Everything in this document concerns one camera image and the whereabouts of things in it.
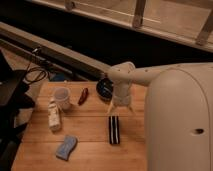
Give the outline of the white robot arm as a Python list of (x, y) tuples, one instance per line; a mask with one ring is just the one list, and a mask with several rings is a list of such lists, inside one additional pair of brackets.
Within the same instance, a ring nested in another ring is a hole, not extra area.
[(107, 75), (110, 110), (131, 105), (133, 84), (147, 88), (147, 171), (213, 171), (213, 62), (145, 68), (124, 62)]

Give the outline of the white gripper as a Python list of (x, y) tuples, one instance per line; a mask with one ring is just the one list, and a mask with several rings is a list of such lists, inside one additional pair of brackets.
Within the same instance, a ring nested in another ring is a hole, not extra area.
[(132, 105), (130, 104), (130, 97), (129, 96), (126, 96), (126, 97), (114, 96), (112, 101), (113, 102), (110, 102), (107, 113), (111, 113), (114, 110), (115, 106), (128, 106), (128, 109), (130, 110), (130, 112), (132, 114), (135, 113)]

